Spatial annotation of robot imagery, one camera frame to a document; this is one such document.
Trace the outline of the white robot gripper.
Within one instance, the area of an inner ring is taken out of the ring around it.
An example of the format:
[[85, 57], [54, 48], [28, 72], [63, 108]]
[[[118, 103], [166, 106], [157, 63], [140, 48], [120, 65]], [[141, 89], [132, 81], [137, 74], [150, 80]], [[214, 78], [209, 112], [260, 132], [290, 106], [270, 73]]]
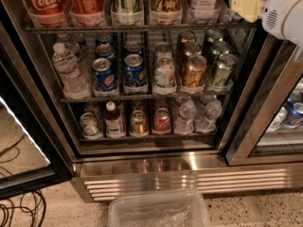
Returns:
[[229, 0], [229, 7], [250, 23], [264, 8], [261, 21], [268, 33], [303, 46], [303, 0]]

